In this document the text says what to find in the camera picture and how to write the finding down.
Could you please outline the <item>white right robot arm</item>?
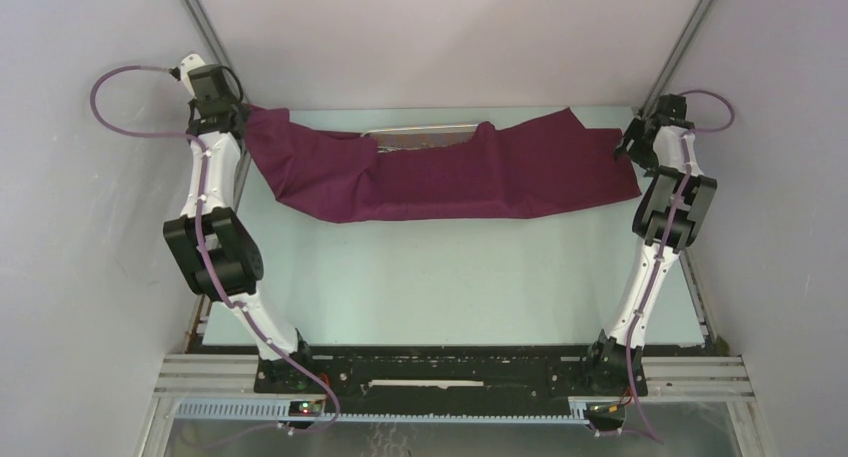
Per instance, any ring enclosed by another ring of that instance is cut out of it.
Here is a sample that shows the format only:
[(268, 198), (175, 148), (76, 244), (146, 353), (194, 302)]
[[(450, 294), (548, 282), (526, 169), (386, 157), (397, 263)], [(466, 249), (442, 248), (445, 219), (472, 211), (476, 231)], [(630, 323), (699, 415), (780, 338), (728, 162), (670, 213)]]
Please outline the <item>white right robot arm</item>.
[(614, 151), (615, 157), (627, 155), (651, 181), (632, 222), (639, 246), (628, 286), (581, 369), (583, 385), (596, 395), (636, 374), (662, 285), (695, 242), (718, 190), (696, 158), (698, 131), (687, 118), (690, 94), (660, 96), (650, 113), (631, 121)]

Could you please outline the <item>magenta surgical wrap cloth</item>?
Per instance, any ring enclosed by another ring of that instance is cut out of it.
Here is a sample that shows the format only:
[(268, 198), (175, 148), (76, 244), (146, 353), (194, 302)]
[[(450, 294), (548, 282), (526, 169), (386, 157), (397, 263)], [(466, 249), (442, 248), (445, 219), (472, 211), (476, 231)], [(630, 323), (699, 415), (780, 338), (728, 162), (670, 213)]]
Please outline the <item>magenta surgical wrap cloth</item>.
[(275, 199), (336, 223), (533, 219), (640, 196), (618, 129), (590, 129), (563, 109), (462, 143), (380, 152), (350, 132), (315, 130), (286, 109), (257, 109), (245, 145)]

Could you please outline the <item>metal mesh instrument tray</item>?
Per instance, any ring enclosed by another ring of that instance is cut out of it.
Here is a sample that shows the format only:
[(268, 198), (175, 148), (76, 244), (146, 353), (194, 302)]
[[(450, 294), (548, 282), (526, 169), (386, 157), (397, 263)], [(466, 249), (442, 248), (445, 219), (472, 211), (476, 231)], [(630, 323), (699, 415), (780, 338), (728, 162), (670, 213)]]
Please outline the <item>metal mesh instrument tray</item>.
[(444, 124), (372, 129), (360, 134), (377, 144), (379, 153), (417, 151), (450, 147), (469, 141), (475, 134), (475, 124)]

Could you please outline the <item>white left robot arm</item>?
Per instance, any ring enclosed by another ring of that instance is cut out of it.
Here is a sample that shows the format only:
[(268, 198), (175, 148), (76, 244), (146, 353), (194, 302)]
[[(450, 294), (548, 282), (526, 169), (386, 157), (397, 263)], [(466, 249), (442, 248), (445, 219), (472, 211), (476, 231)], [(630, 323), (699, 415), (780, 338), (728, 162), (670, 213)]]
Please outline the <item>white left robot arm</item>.
[(171, 71), (190, 93), (187, 128), (190, 190), (163, 235), (189, 288), (226, 308), (250, 333), (261, 362), (279, 367), (278, 381), (304, 393), (316, 380), (308, 344), (261, 292), (264, 264), (235, 205), (243, 137), (250, 114), (232, 70), (199, 55)]

